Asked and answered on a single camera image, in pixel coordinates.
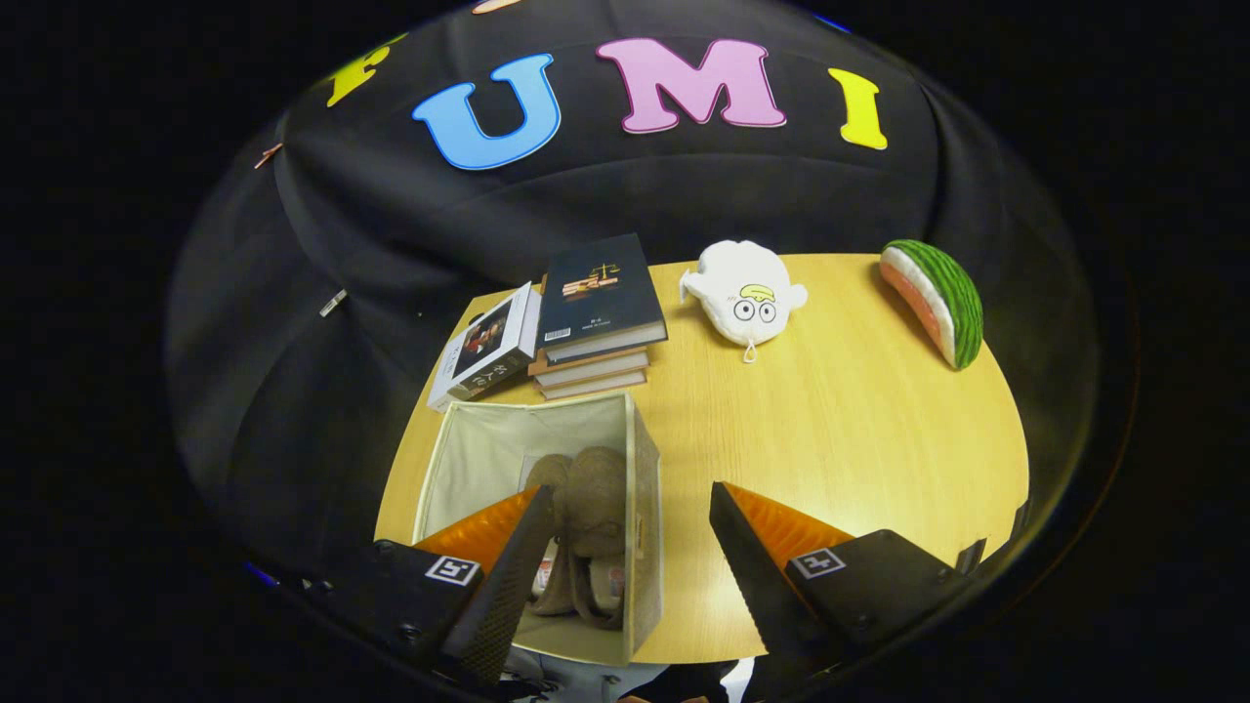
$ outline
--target letter u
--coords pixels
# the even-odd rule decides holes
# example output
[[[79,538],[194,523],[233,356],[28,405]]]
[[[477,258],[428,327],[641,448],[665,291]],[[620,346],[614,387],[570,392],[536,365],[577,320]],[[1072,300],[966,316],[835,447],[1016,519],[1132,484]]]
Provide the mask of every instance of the letter u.
[[[442,158],[458,169],[480,171],[498,169],[541,149],[560,129],[560,104],[555,99],[545,69],[554,59],[536,54],[504,64],[490,74],[498,83],[508,81],[525,113],[525,121],[512,134],[489,136],[481,131],[469,96],[471,83],[454,85],[421,103],[412,119],[430,128]]]

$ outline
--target letter m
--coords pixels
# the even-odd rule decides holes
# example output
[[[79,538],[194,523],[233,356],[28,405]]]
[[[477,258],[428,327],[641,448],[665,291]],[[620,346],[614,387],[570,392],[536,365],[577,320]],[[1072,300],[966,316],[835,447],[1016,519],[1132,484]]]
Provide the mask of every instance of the letter m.
[[[724,89],[729,106],[721,118],[731,125],[774,128],[785,124],[764,71],[769,53],[758,44],[719,39],[712,41],[698,69],[654,39],[622,39],[599,48],[621,71],[630,99],[625,131],[648,134],[678,126],[681,118],[664,108],[660,90],[672,98],[699,124],[708,124]]]

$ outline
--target dark blue book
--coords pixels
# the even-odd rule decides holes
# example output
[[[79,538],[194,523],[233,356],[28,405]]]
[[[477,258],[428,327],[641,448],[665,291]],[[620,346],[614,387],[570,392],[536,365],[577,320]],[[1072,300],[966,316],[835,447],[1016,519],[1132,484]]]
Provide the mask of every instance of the dark blue book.
[[[549,364],[666,339],[669,328],[636,234],[600,239],[551,258],[538,339]]]

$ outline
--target book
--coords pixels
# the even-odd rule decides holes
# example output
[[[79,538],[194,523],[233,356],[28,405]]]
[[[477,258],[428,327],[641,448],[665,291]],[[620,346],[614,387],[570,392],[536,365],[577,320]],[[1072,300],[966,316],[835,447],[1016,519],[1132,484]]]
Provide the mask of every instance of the book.
[[[538,359],[530,364],[529,373],[539,385],[551,387],[641,369],[650,363],[651,360],[646,355],[646,349],[622,349],[598,357],[588,357],[576,362],[568,362],[556,367],[548,363],[546,353],[540,349]]]
[[[552,256],[540,323],[538,346],[552,365],[669,339],[638,235]]]
[[[625,372],[622,374],[612,374],[606,377],[599,377],[582,383],[571,383],[566,385],[560,385],[558,388],[542,388],[542,397],[548,400],[556,400],[560,398],[568,398],[570,395],[582,395],[585,393],[599,393],[600,390],[611,390],[614,388],[625,388],[626,385],[638,385],[640,383],[646,383],[646,372],[642,369]]]
[[[431,409],[445,413],[529,367],[536,354],[542,295],[529,283],[451,338],[430,387]]]

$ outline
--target fabric storage bin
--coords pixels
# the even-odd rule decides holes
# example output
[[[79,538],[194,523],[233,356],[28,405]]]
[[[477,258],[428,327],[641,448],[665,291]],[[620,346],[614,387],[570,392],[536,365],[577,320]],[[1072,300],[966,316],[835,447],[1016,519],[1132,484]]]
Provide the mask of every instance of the fabric storage bin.
[[[534,460],[588,447],[625,455],[625,612],[620,630],[575,615],[525,613],[512,644],[575,662],[622,667],[662,612],[660,453],[629,392],[541,405],[452,403],[434,444],[412,542],[516,494]]]

